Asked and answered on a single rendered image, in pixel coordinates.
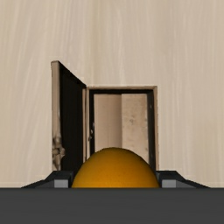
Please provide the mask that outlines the orange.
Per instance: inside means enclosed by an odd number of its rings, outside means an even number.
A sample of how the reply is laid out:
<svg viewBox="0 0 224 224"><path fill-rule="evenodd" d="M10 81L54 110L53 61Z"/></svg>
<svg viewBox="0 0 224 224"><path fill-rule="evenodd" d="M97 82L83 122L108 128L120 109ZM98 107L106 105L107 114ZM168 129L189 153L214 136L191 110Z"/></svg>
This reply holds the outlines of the orange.
<svg viewBox="0 0 224 224"><path fill-rule="evenodd" d="M159 183L150 166L133 151L106 148L81 166L72 188L159 188Z"/></svg>

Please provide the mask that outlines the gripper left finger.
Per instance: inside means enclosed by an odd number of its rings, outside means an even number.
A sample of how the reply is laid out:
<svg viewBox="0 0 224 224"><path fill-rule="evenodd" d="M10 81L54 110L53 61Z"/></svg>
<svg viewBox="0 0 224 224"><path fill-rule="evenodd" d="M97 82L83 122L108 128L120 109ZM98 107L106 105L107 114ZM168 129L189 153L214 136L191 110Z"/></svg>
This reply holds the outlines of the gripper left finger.
<svg viewBox="0 0 224 224"><path fill-rule="evenodd" d="M25 185L24 188L70 188L73 181L73 171L53 171L46 179Z"/></svg>

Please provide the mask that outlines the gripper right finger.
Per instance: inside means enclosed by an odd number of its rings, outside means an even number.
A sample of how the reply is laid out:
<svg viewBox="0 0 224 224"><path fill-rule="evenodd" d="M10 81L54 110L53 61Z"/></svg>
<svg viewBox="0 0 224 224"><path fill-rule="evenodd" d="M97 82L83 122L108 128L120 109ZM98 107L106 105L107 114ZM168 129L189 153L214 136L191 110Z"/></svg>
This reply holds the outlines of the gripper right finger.
<svg viewBox="0 0 224 224"><path fill-rule="evenodd" d="M156 171L162 188L206 188L205 185L183 178L177 171Z"/></svg>

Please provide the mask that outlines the wooden box lid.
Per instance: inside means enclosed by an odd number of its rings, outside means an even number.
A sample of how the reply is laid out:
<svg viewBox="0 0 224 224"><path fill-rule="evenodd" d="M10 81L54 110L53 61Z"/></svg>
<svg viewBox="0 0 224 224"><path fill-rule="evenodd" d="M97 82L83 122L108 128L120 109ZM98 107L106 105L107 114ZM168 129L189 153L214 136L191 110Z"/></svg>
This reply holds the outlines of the wooden box lid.
<svg viewBox="0 0 224 224"><path fill-rule="evenodd" d="M52 68L52 154L58 171L77 172L84 156L86 85L62 63Z"/></svg>

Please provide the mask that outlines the wooden box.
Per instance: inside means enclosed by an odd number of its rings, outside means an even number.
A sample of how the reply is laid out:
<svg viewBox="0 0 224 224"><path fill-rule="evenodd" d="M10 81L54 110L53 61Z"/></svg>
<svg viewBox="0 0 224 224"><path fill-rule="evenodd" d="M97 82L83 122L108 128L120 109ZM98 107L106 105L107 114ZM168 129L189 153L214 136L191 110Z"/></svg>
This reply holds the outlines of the wooden box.
<svg viewBox="0 0 224 224"><path fill-rule="evenodd" d="M83 99L83 158L102 148L134 151L158 169L158 89L86 87Z"/></svg>

